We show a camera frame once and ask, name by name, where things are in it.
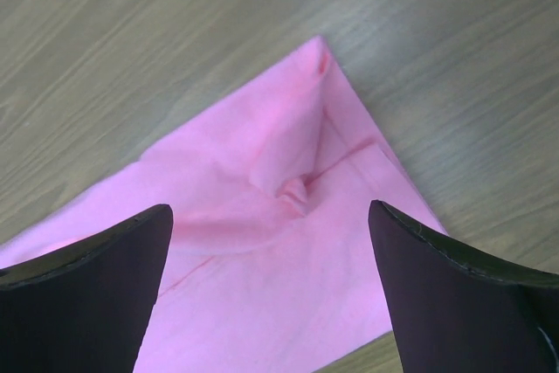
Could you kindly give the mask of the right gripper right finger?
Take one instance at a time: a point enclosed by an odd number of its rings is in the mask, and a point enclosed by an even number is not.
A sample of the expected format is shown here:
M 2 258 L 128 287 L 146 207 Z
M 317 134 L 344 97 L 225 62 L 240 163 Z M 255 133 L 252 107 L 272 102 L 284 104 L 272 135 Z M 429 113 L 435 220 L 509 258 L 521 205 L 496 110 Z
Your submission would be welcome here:
M 558 276 L 369 207 L 377 270 L 405 372 L 556 372 Z

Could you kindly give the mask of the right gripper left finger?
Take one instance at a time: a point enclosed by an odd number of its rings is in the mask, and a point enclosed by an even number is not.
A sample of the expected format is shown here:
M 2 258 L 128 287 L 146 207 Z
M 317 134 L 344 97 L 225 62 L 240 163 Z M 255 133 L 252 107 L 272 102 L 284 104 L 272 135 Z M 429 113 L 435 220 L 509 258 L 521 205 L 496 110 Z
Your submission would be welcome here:
M 131 372 L 173 227 L 155 205 L 1 271 L 3 372 Z

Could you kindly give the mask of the pink t shirt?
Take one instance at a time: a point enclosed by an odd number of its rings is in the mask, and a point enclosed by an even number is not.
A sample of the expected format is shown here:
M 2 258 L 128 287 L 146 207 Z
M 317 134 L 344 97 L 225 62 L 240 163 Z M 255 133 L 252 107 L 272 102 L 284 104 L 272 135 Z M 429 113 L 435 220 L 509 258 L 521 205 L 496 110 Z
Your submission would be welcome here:
M 3 245 L 1 263 L 168 204 L 135 370 L 312 372 L 391 328 L 368 227 L 377 199 L 442 230 L 316 37 Z

